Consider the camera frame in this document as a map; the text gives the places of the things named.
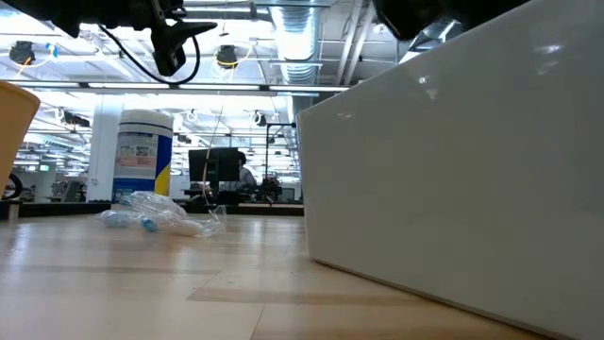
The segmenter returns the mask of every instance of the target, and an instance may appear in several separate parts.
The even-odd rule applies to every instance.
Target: cylindrical container
[[[0,183],[8,181],[19,146],[40,107],[40,99],[0,81]]]
[[[114,202],[135,191],[170,194],[173,123],[168,113],[122,112],[113,176]]]

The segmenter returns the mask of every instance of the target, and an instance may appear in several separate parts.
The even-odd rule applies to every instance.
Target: plastic bag
[[[184,236],[210,237],[227,228],[227,209],[219,206],[210,218],[192,220],[172,199],[147,192],[135,192],[120,200],[120,210],[101,212],[96,219],[107,228],[140,226],[156,232],[167,231]]]

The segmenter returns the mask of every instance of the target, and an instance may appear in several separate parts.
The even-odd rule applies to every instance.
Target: ceiling
[[[192,20],[220,13],[243,10],[252,2],[185,0],[185,7]],[[279,50],[283,41],[274,22],[266,20],[277,8],[276,5],[295,3],[301,8],[311,9],[319,21],[316,32],[316,52],[309,60],[284,59],[283,50]],[[294,0],[256,1],[259,18],[245,20],[238,15],[237,20],[213,18],[218,27],[197,36],[201,46],[201,63],[197,76],[192,83],[231,83],[231,84],[286,84],[282,67],[284,65],[312,65],[316,76],[309,85],[333,86],[338,83],[338,71],[343,51],[348,51],[345,66],[352,68],[349,81],[344,78],[343,85],[354,85],[359,80],[378,75],[397,65],[404,56],[405,46],[401,46],[394,37],[375,22],[375,13],[370,10],[368,1],[359,0],[315,0],[298,2]],[[130,60],[124,58],[118,46],[99,30],[96,25],[82,24],[80,36],[73,39],[50,23],[37,21],[23,13],[4,5],[0,10],[0,79],[29,81],[62,82],[133,82],[148,83],[152,80],[141,72]],[[224,17],[233,18],[231,14]],[[112,33],[125,47],[153,73],[156,66],[153,61],[153,48],[150,31],[134,31],[119,27]],[[348,35],[353,42],[363,41],[360,55],[355,57],[356,44],[346,44]],[[36,60],[30,67],[23,68],[8,57],[10,48],[17,41],[33,42]],[[216,62],[215,54],[221,45],[234,45],[238,58],[237,67],[222,69]],[[184,45],[187,63],[171,80],[178,80],[191,73],[195,52],[193,43],[188,40]],[[351,65],[351,60],[361,60]],[[86,89],[30,89],[42,101],[40,111],[25,138],[24,147],[16,163],[28,162],[19,166],[34,169],[31,159],[59,159],[59,171],[75,175],[85,173],[90,157],[91,128],[73,127],[61,121],[63,112],[76,114],[93,124],[94,108],[103,91]],[[154,89],[137,92],[113,92],[121,95],[127,109],[150,109],[172,114],[176,120],[175,129],[187,136],[192,142],[179,143],[175,138],[175,173],[187,173],[187,151],[189,148],[207,146],[208,139],[216,129],[215,146],[238,146],[248,152],[250,167],[257,176],[263,172],[263,158],[266,127],[258,127],[254,114],[263,114],[269,123],[291,123],[294,119],[294,103],[290,93],[223,93],[159,92]],[[305,93],[314,96],[316,93]],[[299,173],[295,130],[282,129],[276,135],[276,141],[270,147],[269,170],[280,176],[295,180]]]

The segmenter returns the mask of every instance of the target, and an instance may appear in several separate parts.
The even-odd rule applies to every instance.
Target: computer monitor
[[[189,173],[191,181],[204,180],[204,168],[208,164],[206,181],[239,180],[239,150],[237,147],[217,147],[210,150],[189,150]]]

